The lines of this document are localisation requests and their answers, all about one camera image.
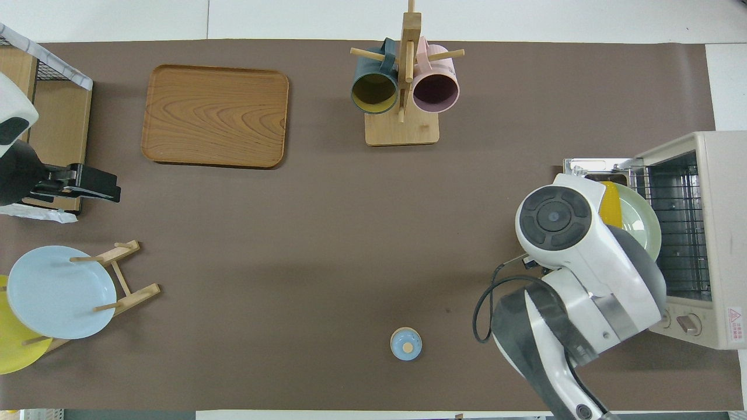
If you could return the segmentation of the cream toaster oven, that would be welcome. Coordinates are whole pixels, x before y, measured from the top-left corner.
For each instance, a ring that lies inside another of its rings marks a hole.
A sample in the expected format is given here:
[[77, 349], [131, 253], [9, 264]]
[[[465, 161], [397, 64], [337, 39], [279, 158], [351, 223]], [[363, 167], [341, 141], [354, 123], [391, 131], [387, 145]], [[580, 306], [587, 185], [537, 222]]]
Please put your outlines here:
[[712, 300], [669, 297], [651, 331], [717, 350], [747, 350], [747, 131], [695, 131], [638, 154], [643, 166], [697, 156]]

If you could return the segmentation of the glass oven door with handle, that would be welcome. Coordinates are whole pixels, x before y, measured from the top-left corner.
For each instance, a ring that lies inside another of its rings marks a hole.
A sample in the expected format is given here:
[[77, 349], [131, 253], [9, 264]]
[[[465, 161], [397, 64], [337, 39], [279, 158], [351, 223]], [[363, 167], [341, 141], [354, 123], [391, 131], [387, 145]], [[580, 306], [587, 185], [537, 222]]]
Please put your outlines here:
[[611, 157], [575, 157], [563, 160], [563, 174], [582, 176], [593, 181], [610, 181], [631, 187], [635, 170], [643, 166], [642, 159], [611, 159]]

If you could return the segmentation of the yellow corn cob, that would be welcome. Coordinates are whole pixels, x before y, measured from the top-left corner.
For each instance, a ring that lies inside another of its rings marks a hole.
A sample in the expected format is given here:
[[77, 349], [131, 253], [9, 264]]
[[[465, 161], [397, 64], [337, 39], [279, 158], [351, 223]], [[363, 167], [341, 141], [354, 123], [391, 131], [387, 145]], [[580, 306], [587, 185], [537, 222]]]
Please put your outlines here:
[[599, 207], [599, 215], [603, 223], [617, 228], [623, 228], [622, 205], [618, 184], [611, 181], [601, 181], [605, 186], [605, 194]]

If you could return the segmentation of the pink mug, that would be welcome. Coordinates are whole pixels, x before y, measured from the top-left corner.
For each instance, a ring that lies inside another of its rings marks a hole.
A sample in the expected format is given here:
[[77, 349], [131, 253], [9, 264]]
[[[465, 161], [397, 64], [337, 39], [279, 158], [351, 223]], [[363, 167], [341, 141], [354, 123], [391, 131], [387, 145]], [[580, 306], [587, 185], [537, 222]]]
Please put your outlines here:
[[446, 48], [430, 44], [426, 37], [418, 41], [414, 56], [413, 102], [427, 113], [444, 112], [458, 101], [460, 87], [453, 58], [430, 61], [430, 55], [446, 52]]

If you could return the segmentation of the dark teal mug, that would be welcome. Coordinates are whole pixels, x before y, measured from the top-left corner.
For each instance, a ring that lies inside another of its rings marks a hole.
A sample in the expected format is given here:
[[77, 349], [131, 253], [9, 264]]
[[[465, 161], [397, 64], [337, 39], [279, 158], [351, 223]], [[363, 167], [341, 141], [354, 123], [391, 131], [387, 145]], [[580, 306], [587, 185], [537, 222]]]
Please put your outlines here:
[[360, 111], [382, 114], [392, 109], [398, 98], [396, 42], [385, 38], [381, 47], [369, 48], [367, 51], [383, 55], [384, 59], [357, 58], [350, 96]]

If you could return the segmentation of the wooden plate rack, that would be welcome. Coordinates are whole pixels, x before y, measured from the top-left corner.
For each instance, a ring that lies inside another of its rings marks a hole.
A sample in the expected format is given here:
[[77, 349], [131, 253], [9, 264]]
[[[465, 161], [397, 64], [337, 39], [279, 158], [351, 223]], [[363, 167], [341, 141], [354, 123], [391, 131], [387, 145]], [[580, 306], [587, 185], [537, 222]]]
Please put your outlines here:
[[[155, 297], [155, 295], [160, 293], [160, 287], [155, 283], [139, 290], [132, 290], [129, 288], [129, 285], [123, 275], [123, 272], [119, 266], [119, 261], [126, 256], [133, 255], [140, 249], [141, 247], [139, 246], [139, 243], [137, 241], [128, 241], [124, 243], [117, 242], [114, 244], [114, 247], [111, 250], [105, 251], [99, 255], [88, 255], [88, 257], [85, 258], [85, 261], [98, 261], [102, 266], [104, 266], [105, 269], [107, 269], [107, 272], [109, 272], [111, 278], [114, 281], [114, 285], [117, 291], [117, 303], [114, 303], [111, 306], [99, 306], [96, 308], [97, 311], [112, 307], [114, 308], [114, 316], [112, 317], [113, 319], [118, 314], [125, 313], [128, 309], [132, 309], [134, 306], [138, 306], [139, 304], [145, 302], [146, 300], [149, 300], [152, 297]], [[41, 340], [44, 340], [45, 338], [50, 337], [43, 337], [42, 335], [40, 337]], [[72, 340], [59, 338], [51, 339], [53, 340], [53, 343], [56, 342], [58, 345], [62, 345], [63, 343]], [[53, 343], [51, 343], [48, 349], [49, 351], [55, 348]]]

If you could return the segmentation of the wooden tray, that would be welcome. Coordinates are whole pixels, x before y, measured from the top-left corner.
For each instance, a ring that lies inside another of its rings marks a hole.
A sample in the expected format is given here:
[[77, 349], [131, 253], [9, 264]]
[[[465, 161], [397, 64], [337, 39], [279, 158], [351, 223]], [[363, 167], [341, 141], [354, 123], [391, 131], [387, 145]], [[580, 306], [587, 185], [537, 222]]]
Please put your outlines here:
[[272, 169], [290, 82], [278, 70], [163, 64], [149, 77], [141, 152], [153, 162]]

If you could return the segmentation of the wooden mug tree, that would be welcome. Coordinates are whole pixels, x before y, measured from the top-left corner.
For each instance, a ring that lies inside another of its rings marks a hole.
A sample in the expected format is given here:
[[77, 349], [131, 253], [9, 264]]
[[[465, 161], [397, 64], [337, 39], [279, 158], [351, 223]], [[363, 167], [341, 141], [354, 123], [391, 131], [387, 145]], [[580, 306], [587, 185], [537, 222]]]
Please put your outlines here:
[[[399, 69], [397, 103], [382, 114], [368, 114], [362, 111], [365, 115], [365, 142], [368, 146], [430, 145], [440, 139], [440, 113], [421, 111], [413, 102], [414, 56], [418, 51], [421, 36], [424, 36], [422, 15], [416, 11], [416, 0], [408, 0], [407, 11], [403, 14], [401, 24], [400, 40], [395, 41], [396, 64]], [[361, 56], [379, 61], [384, 59], [383, 55], [360, 48], [352, 48], [350, 53], [357, 58]], [[464, 50], [446, 50], [445, 53], [430, 55], [429, 59], [435, 61], [451, 57], [454, 60], [464, 54]]]

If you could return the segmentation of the yellow plate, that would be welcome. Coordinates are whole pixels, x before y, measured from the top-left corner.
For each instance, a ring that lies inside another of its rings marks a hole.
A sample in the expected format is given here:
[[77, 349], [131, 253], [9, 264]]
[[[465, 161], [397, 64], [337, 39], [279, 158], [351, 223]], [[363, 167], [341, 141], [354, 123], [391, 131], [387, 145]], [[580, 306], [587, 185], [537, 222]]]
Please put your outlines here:
[[49, 349], [53, 340], [26, 327], [13, 313], [5, 290], [8, 277], [0, 275], [0, 375], [28, 367]]

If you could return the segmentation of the small blue dome bell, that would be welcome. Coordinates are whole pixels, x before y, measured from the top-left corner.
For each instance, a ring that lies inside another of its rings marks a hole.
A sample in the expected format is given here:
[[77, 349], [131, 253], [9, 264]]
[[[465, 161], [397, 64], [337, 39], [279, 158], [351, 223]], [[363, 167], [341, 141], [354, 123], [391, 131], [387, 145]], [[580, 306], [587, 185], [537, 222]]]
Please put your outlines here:
[[397, 328], [390, 335], [390, 351], [399, 361], [415, 361], [423, 351], [421, 336], [411, 327]]

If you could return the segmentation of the brown table mat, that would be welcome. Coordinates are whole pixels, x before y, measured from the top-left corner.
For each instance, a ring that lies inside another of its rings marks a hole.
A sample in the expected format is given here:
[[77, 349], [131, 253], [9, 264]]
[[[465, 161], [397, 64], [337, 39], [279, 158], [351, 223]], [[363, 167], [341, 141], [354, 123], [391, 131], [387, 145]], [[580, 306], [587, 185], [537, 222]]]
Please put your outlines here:
[[[94, 81], [86, 163], [121, 201], [70, 224], [0, 217], [0, 273], [36, 247], [141, 250], [121, 268], [161, 293], [0, 375], [0, 410], [545, 411], [472, 333], [493, 269], [521, 253], [518, 204], [565, 158], [627, 158], [714, 128], [698, 44], [463, 43], [459, 103], [430, 146], [370, 147], [349, 98], [365, 41], [48, 43]], [[141, 152], [161, 64], [287, 75], [270, 170], [157, 164]], [[415, 329], [418, 359], [390, 351]]]

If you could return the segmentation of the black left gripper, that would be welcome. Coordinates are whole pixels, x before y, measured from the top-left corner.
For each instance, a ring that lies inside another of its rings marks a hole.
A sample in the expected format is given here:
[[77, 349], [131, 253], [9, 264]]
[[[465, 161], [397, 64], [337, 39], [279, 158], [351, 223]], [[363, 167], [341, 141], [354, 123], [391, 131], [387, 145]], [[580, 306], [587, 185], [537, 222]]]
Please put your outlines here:
[[[65, 192], [65, 181], [73, 180], [73, 191]], [[0, 157], [0, 207], [21, 203], [25, 198], [54, 202], [54, 197], [88, 197], [118, 203], [121, 188], [117, 176], [90, 167], [43, 164], [26, 142], [16, 141]]]

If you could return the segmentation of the light blue plate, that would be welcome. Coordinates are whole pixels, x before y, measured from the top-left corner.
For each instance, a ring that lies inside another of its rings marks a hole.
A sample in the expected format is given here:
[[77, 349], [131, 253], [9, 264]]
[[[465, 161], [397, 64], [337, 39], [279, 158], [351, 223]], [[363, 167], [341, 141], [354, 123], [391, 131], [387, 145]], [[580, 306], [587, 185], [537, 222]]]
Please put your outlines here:
[[88, 254], [67, 246], [44, 246], [22, 255], [8, 276], [7, 297], [13, 313], [43, 337], [79, 340], [104, 329], [117, 303], [107, 269]]

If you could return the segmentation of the pale green plate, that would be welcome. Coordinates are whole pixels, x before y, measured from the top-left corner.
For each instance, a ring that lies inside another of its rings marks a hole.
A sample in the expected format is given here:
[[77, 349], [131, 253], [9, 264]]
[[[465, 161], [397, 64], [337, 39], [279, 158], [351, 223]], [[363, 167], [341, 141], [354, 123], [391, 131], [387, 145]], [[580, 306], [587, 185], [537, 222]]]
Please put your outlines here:
[[656, 260], [662, 246], [661, 224], [648, 201], [634, 189], [612, 183], [618, 191], [622, 228], [631, 234]]

